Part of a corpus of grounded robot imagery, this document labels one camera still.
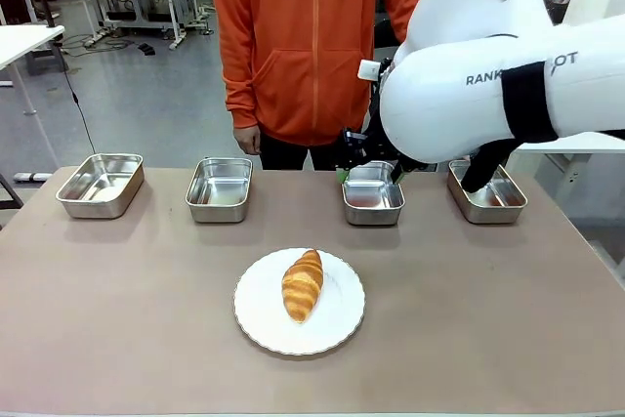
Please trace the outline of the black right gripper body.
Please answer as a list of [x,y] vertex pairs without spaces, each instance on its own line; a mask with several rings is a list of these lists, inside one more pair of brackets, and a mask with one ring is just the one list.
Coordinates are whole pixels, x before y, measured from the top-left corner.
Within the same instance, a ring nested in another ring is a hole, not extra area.
[[382,125],[379,89],[372,91],[368,111],[364,130],[346,128],[341,133],[341,166],[356,167],[378,160],[403,162],[404,156],[391,143]]

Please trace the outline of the person right hand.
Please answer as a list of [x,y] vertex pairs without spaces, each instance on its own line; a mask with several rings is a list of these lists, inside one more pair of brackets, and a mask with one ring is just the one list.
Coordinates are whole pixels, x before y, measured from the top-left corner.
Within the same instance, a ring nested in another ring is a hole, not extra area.
[[258,126],[234,128],[233,136],[245,154],[259,155],[261,153],[261,131]]

